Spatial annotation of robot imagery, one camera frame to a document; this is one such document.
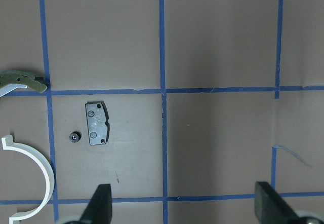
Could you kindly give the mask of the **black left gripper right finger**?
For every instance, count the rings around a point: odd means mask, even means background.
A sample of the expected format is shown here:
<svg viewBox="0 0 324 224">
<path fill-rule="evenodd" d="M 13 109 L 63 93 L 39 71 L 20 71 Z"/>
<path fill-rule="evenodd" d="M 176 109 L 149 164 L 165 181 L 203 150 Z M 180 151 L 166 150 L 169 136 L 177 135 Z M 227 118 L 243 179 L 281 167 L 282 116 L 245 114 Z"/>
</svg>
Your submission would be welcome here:
<svg viewBox="0 0 324 224">
<path fill-rule="evenodd" d="M 294 211 L 266 181 L 255 182 L 254 213 L 259 223 L 323 223 L 309 211 Z"/>
</svg>

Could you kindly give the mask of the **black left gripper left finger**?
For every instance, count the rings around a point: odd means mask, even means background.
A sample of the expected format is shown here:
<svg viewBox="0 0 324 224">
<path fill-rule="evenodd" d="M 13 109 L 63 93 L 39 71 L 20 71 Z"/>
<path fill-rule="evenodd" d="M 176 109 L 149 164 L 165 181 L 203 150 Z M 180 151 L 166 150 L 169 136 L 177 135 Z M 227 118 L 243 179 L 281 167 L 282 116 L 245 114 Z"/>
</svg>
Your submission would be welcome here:
<svg viewBox="0 0 324 224">
<path fill-rule="evenodd" d="M 96 188 L 80 218 L 66 217 L 62 223 L 103 223 L 112 221 L 111 184 L 100 184 Z"/>
</svg>

